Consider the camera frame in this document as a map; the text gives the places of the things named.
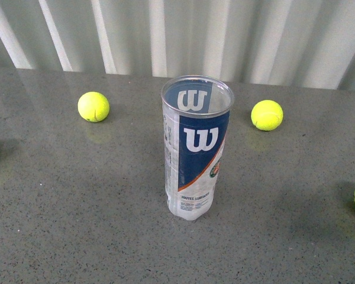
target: w logo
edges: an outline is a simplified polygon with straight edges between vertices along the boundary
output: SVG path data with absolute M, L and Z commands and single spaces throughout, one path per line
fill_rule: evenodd
M 215 146 L 215 143 L 218 139 L 218 127 L 212 128 L 210 130 L 197 130 L 197 134 L 199 135 L 199 144 L 195 146 L 195 136 L 196 131 L 194 129 L 184 128 L 184 132 L 187 134 L 186 145 L 189 151 L 191 152 L 199 152 L 209 151 Z M 212 134 L 212 141 L 208 145 L 208 132 Z
M 195 105 L 194 100 L 196 94 L 197 94 L 196 90 L 188 90 L 188 94 L 187 91 L 180 91 L 177 96 L 178 98 L 177 106 L 179 107 L 179 109 L 182 111 L 189 111 L 189 110 L 200 111 L 204 106 L 204 99 L 208 93 L 205 91 L 199 91 L 197 104 Z M 188 96 L 187 104 L 184 105 L 183 100 L 186 95 Z

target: table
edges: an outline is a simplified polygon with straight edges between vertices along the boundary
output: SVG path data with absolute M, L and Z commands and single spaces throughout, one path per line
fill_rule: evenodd
M 0 68 L 0 283 L 355 284 L 355 92 L 229 83 L 211 209 L 164 192 L 166 78 Z M 104 93 L 100 123 L 77 110 Z M 278 101 L 282 125 L 254 128 Z

